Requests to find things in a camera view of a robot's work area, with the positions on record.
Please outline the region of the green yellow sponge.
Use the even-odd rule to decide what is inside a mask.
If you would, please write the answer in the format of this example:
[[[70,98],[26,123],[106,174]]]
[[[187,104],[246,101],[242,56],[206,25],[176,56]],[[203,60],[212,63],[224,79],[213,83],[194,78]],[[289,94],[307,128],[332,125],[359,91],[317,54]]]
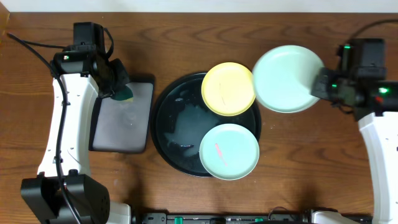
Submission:
[[[122,87],[119,91],[117,91],[111,97],[112,100],[126,101],[126,102],[133,101],[133,98],[134,98],[134,94],[133,94],[132,90],[127,85]]]

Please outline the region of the light green plate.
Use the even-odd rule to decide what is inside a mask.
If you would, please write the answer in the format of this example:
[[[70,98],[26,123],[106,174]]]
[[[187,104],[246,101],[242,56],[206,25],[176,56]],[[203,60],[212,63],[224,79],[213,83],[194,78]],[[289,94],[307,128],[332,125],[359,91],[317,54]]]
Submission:
[[[259,143],[250,130],[238,124],[221,124],[209,130],[199,149],[205,170],[221,180],[238,180],[256,167]]]
[[[256,100],[278,113],[306,110],[319,100],[311,95],[311,89],[323,67],[321,58],[308,48],[276,47],[266,52],[252,70]]]

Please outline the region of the yellow plate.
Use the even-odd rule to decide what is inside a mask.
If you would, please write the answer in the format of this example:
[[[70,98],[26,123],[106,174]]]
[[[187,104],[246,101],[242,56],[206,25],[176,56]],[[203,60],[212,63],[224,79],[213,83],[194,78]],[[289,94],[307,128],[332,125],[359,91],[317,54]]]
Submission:
[[[248,110],[256,98],[253,75],[239,63],[218,64],[203,78],[201,95],[212,112],[222,116],[239,115]]]

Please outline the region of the light green plate front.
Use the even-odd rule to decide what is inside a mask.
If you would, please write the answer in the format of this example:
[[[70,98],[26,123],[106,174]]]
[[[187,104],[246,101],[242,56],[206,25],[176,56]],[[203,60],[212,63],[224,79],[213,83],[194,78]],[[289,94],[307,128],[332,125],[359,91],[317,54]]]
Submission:
[[[221,180],[238,180],[256,167],[259,143],[250,130],[238,124],[221,124],[209,130],[199,149],[205,170]]]

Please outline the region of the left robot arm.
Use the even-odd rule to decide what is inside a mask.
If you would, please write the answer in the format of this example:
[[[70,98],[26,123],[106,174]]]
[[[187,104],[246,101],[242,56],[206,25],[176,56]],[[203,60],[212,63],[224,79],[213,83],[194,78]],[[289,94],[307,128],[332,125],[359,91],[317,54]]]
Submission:
[[[91,178],[91,117],[99,100],[98,80],[113,78],[106,55],[55,54],[54,106],[49,140],[37,177],[24,179],[21,196],[41,223],[132,223],[132,208],[112,202]]]

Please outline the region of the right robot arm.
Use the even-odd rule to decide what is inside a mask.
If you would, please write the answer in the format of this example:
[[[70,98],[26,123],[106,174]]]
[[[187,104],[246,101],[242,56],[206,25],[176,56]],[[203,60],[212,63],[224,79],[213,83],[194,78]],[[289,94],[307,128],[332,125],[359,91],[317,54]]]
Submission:
[[[368,153],[373,184],[373,223],[397,223],[397,82],[352,78],[320,69],[311,95],[349,107]]]

